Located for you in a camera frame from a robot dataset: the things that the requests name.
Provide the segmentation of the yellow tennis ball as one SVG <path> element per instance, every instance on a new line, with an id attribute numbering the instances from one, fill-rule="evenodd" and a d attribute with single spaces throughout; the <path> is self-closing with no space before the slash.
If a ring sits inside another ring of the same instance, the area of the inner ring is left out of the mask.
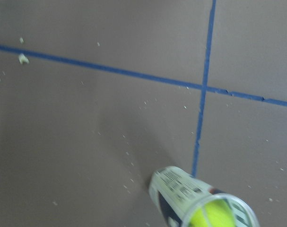
<path id="1" fill-rule="evenodd" d="M 189 227 L 235 227 L 233 213 L 225 200 L 210 201 L 198 208 Z"/>

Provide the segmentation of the large white crumb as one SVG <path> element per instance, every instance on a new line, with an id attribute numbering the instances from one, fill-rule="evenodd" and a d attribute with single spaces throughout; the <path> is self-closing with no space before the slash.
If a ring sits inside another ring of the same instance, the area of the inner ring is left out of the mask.
<path id="1" fill-rule="evenodd" d="M 18 55 L 18 60 L 21 65 L 30 63 L 29 59 L 23 53 Z"/>

